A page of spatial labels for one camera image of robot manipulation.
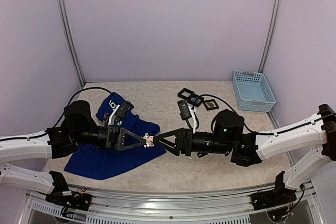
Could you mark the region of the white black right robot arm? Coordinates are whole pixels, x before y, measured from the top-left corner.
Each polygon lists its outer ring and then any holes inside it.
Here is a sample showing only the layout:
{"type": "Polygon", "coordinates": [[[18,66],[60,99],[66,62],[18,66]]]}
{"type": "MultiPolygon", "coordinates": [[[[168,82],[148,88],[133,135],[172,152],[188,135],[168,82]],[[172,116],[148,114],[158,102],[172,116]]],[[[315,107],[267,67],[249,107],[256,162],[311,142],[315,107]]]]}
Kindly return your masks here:
{"type": "Polygon", "coordinates": [[[230,155],[230,161],[242,167],[310,146],[304,158],[277,176],[278,186],[268,194],[273,205],[281,204],[289,190],[297,189],[315,171],[335,160],[335,112],[327,104],[298,123],[271,131],[245,134],[244,123],[242,116],[225,109],[214,117],[211,133],[180,128],[157,135],[154,143],[176,156],[190,156],[192,152],[198,157],[208,153],[230,155]]]}

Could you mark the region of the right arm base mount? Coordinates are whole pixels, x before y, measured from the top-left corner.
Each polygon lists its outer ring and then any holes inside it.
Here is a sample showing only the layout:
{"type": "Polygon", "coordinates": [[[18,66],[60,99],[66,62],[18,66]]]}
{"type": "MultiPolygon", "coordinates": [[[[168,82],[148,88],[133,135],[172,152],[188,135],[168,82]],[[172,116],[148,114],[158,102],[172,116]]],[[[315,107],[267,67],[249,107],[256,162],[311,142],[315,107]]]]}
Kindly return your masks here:
{"type": "Polygon", "coordinates": [[[261,210],[271,207],[288,204],[287,212],[294,209],[294,202],[297,199],[296,190],[288,189],[282,178],[277,178],[273,189],[268,191],[257,191],[251,196],[251,203],[254,210],[261,210]]]}

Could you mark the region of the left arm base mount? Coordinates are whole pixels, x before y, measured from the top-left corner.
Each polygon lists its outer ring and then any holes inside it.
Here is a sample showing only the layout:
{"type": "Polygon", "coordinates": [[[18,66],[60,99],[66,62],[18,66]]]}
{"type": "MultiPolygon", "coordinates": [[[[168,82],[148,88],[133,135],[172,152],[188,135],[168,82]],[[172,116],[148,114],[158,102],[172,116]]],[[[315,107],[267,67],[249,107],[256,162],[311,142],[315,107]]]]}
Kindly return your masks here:
{"type": "Polygon", "coordinates": [[[76,191],[70,189],[54,189],[45,200],[55,205],[88,211],[92,196],[87,193],[86,188],[79,188],[76,191]]]}

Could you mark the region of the blue printed t-shirt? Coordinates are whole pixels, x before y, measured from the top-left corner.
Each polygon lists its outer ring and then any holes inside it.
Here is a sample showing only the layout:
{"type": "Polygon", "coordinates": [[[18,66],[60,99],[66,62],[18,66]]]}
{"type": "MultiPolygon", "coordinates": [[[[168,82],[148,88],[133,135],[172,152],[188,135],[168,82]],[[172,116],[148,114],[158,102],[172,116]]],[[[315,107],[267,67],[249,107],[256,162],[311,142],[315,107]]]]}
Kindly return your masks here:
{"type": "MultiPolygon", "coordinates": [[[[118,124],[138,136],[144,136],[146,133],[155,136],[160,132],[157,124],[146,122],[130,111],[118,124]]],[[[64,171],[86,178],[104,180],[131,171],[165,153],[166,150],[159,146],[138,147],[119,152],[81,144],[79,150],[72,154],[64,171]]]]}

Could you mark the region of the white snowflake brooch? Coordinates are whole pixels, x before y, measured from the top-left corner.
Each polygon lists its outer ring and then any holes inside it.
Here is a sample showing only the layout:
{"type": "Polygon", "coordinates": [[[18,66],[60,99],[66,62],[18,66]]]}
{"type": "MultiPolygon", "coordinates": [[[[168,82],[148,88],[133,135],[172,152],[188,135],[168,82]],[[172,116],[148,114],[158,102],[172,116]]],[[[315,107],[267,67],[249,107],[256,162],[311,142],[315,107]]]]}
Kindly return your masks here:
{"type": "Polygon", "coordinates": [[[145,133],[142,138],[145,141],[143,145],[145,148],[154,147],[154,136],[145,133]]]}

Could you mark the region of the sunset painting round brooch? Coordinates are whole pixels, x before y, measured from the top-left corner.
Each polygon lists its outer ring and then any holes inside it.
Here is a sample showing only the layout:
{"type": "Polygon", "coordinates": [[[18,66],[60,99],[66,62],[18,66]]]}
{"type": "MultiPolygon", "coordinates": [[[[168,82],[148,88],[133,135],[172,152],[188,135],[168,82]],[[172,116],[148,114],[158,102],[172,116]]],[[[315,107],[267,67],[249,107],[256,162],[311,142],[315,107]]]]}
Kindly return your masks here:
{"type": "Polygon", "coordinates": [[[211,109],[211,108],[214,108],[215,105],[213,104],[213,102],[206,102],[205,103],[205,106],[208,108],[208,109],[211,109]]]}

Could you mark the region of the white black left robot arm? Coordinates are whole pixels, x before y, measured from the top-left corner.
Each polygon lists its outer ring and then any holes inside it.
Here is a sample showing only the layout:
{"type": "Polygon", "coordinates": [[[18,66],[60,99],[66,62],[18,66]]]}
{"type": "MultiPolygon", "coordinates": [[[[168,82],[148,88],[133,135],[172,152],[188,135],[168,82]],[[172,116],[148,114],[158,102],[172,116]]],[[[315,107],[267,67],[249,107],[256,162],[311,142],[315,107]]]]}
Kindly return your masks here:
{"type": "Polygon", "coordinates": [[[125,118],[130,107],[129,102],[117,106],[108,125],[98,126],[91,116],[90,104],[78,100],[64,108],[63,122],[59,127],[28,135],[1,137],[1,185],[52,194],[60,204],[69,205],[74,195],[62,173],[37,172],[14,166],[12,162],[63,158],[76,152],[79,144],[116,151],[145,146],[145,138],[117,124],[125,118]]]}

